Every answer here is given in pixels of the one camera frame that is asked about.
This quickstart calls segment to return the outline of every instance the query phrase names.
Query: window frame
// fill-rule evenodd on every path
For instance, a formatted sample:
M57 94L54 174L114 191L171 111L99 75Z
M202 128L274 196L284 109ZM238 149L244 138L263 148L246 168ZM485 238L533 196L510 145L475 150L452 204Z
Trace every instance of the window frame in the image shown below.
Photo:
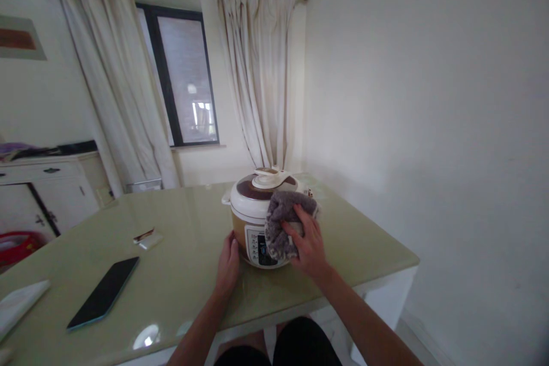
M145 13L145 20L147 21L147 28L149 29L150 42L153 46L154 60L156 62L158 77L160 78L160 86L162 87L162 95L164 96L164 104L166 106L166 113L168 115L168 123L170 125L170 130L172 131L173 146L171 147L180 148L186 146L218 145L219 127L217 124L216 103L213 96L212 74L210 72L210 60L208 58L208 46L206 44L206 32L204 30L204 18L202 13L199 11L152 6L144 3L136 3L136 7L138 9L142 9ZM212 97L213 120L216 126L216 140L188 143L185 143L183 140L183 133L181 132L181 125L177 115L176 101L173 96L172 81L168 70L168 61L166 59L166 54L164 53L164 44L162 43L162 34L160 32L160 25L158 24L158 17L169 17L200 22L202 27L202 40L204 42L204 53L206 56L206 68L208 70L208 81L210 84L210 94Z

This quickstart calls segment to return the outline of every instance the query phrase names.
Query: windowsill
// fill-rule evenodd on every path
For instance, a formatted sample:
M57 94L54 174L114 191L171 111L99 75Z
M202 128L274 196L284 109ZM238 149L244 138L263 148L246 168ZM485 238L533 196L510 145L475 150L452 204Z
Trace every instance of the windowsill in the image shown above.
M198 145L198 146L182 146L178 148L171 148L172 153L177 152L196 152L199 150L212 150L212 149L226 149L227 145L217 144L217 145Z

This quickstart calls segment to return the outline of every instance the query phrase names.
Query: curtain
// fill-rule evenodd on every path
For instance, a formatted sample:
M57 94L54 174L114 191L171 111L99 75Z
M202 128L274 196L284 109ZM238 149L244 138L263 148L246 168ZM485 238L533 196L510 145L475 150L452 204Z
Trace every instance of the curtain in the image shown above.
M230 88L256 167L284 167L288 25L295 2L216 0Z
M116 197L127 184L179 186L135 0L61 0L84 74L96 141Z

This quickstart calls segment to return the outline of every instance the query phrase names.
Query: gray towel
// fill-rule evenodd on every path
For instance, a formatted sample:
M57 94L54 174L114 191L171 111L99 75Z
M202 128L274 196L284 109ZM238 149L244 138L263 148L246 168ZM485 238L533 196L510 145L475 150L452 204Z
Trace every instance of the gray towel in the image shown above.
M265 243L271 258L285 260L297 257L297 247L282 228L280 222L287 221L302 237L303 225L293 210L294 204L300 204L314 218L319 213L319 205L312 197L297 192L275 192L270 198L267 218L265 220Z

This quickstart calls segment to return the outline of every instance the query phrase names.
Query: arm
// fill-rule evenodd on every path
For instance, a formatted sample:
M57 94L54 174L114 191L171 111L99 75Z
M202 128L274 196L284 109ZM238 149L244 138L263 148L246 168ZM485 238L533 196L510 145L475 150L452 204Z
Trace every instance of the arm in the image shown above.
M303 223L305 236L300 237L288 223L283 222L284 230L299 251L299 257L292 259L292 265L309 276L326 296L365 362L369 366L422 366L396 333L328 264L318 222L300 205L295 205L294 210Z
M167 366L203 366L238 279L238 243L231 232L223 243L216 287Z

